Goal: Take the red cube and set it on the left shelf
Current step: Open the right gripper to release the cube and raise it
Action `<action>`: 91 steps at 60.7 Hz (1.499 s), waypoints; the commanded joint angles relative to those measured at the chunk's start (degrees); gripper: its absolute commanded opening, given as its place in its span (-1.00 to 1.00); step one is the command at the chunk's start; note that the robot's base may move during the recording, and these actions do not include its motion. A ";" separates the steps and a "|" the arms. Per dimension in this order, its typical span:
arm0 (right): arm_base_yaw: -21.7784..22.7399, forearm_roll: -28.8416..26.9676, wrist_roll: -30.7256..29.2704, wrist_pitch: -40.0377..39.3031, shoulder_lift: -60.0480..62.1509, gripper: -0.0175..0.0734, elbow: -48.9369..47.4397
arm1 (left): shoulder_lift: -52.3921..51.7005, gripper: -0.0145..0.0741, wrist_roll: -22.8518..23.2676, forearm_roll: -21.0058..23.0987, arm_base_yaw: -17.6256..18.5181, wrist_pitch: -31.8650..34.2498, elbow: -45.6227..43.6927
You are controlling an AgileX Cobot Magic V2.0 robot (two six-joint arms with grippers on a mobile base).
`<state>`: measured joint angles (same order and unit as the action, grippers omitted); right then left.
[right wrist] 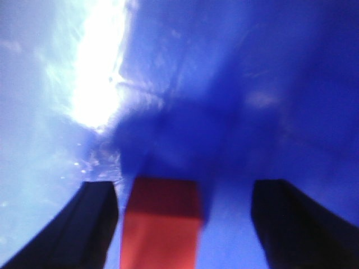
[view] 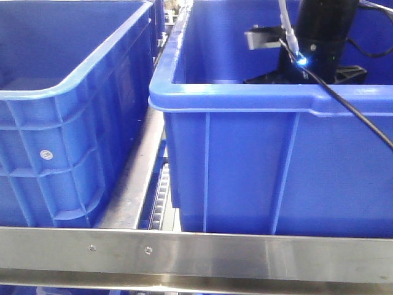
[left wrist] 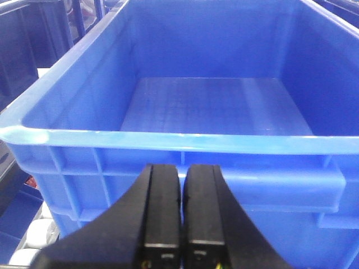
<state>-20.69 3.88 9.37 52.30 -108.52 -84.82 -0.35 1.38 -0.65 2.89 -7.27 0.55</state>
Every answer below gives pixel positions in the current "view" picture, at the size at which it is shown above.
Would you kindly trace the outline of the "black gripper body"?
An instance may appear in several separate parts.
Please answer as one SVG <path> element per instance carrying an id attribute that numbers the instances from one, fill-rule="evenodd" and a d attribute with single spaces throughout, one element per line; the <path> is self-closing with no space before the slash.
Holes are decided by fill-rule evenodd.
<path id="1" fill-rule="evenodd" d="M 345 41 L 317 41 L 302 39 L 300 53 L 305 59 L 303 66 L 327 84 L 363 84 L 368 71 L 359 65 L 341 65 Z M 300 70 L 285 49 L 281 47 L 277 68 L 274 71 L 249 78 L 245 84 L 314 84 L 316 81 Z"/>

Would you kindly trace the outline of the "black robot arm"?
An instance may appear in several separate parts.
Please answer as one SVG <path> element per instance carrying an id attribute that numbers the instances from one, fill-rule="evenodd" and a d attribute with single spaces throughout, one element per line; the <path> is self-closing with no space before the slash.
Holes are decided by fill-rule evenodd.
<path id="1" fill-rule="evenodd" d="M 359 65 L 344 66 L 340 60 L 348 40 L 358 1 L 301 1 L 294 33 L 305 67 L 328 84 L 362 84 L 367 70 Z M 313 84 L 281 45 L 284 28 L 265 26 L 245 33 L 251 50 L 279 48 L 276 70 L 244 80 L 245 84 Z"/>

